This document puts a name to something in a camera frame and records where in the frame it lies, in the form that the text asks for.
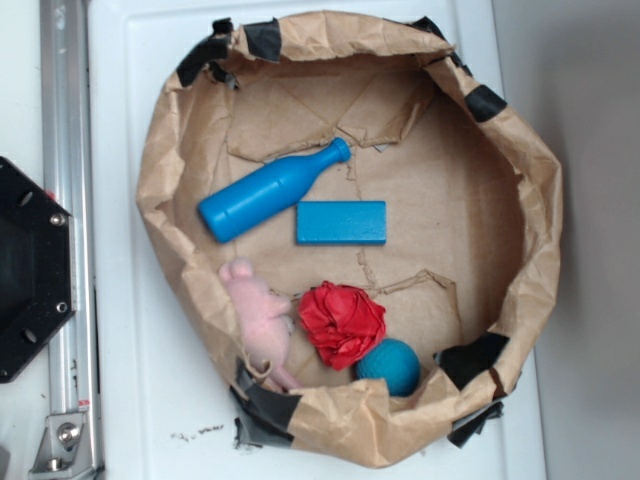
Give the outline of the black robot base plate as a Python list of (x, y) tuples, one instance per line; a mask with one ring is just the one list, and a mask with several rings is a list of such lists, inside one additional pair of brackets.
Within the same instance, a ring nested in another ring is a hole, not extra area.
[(71, 216), (1, 159), (1, 382), (14, 381), (74, 313)]

